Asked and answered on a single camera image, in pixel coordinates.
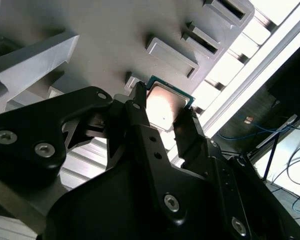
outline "black plastic part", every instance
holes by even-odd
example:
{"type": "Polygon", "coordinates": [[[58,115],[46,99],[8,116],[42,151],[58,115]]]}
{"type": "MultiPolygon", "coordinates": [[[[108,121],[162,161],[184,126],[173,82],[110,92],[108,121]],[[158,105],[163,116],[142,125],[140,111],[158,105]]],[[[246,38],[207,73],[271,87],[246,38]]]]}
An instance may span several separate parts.
{"type": "Polygon", "coordinates": [[[111,103],[109,94],[87,87],[0,114],[0,131],[17,135],[16,142],[0,144],[0,179],[34,187],[52,183],[67,151],[92,139],[83,134],[80,122],[94,112],[106,114],[111,103]],[[98,97],[98,93],[106,95],[106,99],[98,97]],[[62,131],[67,122],[70,124],[62,131]],[[39,143],[51,144],[55,153],[49,158],[37,155],[35,147],[39,143]]]}
{"type": "Polygon", "coordinates": [[[260,239],[300,240],[300,226],[266,187],[252,165],[242,166],[242,162],[240,157],[228,161],[250,228],[260,239]]]}
{"type": "Polygon", "coordinates": [[[220,147],[205,138],[193,109],[185,109],[174,123],[174,133],[181,166],[203,176],[210,184],[221,216],[220,224],[233,239],[241,237],[232,226],[232,218],[239,219],[246,229],[245,239],[252,239],[249,224],[241,202],[237,183],[220,147]]]}

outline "metal surface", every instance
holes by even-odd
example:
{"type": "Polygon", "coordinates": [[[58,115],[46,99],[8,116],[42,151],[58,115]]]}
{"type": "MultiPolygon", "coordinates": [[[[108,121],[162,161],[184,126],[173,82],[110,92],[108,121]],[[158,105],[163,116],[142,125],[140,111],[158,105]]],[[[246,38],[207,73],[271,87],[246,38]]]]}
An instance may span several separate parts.
{"type": "Polygon", "coordinates": [[[242,237],[245,237],[247,235],[247,230],[245,226],[235,217],[232,217],[231,220],[232,227],[240,234],[242,237]]]}
{"type": "Polygon", "coordinates": [[[146,112],[151,124],[169,131],[173,121],[190,101],[186,96],[155,82],[147,95],[146,112]]]}
{"type": "Polygon", "coordinates": [[[46,142],[42,142],[36,145],[34,151],[36,154],[43,158],[50,158],[56,152],[54,146],[46,142]]]}
{"type": "Polygon", "coordinates": [[[218,145],[216,144],[216,142],[215,141],[213,141],[213,140],[210,140],[210,143],[214,146],[214,147],[218,147],[218,145]]]}
{"type": "Polygon", "coordinates": [[[64,32],[0,56],[0,112],[7,101],[62,63],[69,62],[78,38],[64,32]]]}
{"type": "Polygon", "coordinates": [[[15,141],[17,141],[18,136],[8,130],[1,130],[0,131],[0,144],[9,145],[13,144],[15,141]]]}
{"type": "Polygon", "coordinates": [[[164,196],[164,204],[171,212],[178,212],[179,211],[179,202],[178,200],[171,194],[167,194],[164,196]]]}
{"type": "Polygon", "coordinates": [[[196,40],[187,34],[184,34],[182,38],[192,47],[205,54],[209,59],[215,60],[220,54],[226,51],[218,42],[201,31],[195,23],[192,22],[188,28],[196,40]]]}
{"type": "Polygon", "coordinates": [[[181,72],[190,80],[199,70],[199,65],[196,62],[174,50],[157,37],[150,41],[146,47],[146,52],[172,66],[174,68],[173,71],[181,72]]]}
{"type": "Polygon", "coordinates": [[[101,98],[101,99],[106,99],[107,96],[104,95],[103,93],[98,93],[98,97],[101,98]]]}
{"type": "Polygon", "coordinates": [[[71,0],[69,4],[62,0],[44,3],[6,0],[0,9],[0,35],[27,46],[55,30],[71,28],[80,35],[71,63],[65,66],[73,79],[86,80],[114,96],[125,92],[126,73],[133,72],[142,80],[158,76],[191,94],[218,59],[208,59],[181,39],[189,31],[186,24],[193,21],[228,49],[254,15],[248,0],[232,2],[249,9],[242,26],[229,23],[209,4],[198,0],[84,0],[81,3],[71,0]],[[157,37],[200,66],[192,80],[172,68],[169,62],[166,64],[147,54],[149,36],[157,37]]]}
{"type": "Polygon", "coordinates": [[[0,205],[39,234],[46,227],[51,207],[66,192],[59,178],[48,187],[36,189],[0,180],[0,205]]]}
{"type": "Polygon", "coordinates": [[[132,104],[136,109],[140,109],[140,106],[136,103],[132,104]]]}
{"type": "Polygon", "coordinates": [[[240,164],[242,167],[245,167],[246,165],[243,163],[243,159],[241,157],[237,157],[236,161],[238,162],[238,164],[240,164]]]}
{"type": "Polygon", "coordinates": [[[124,86],[125,91],[130,94],[136,83],[140,81],[141,80],[137,78],[132,72],[128,73],[124,86]]]}
{"type": "Polygon", "coordinates": [[[202,114],[206,136],[216,134],[299,47],[300,4],[202,114]]]}

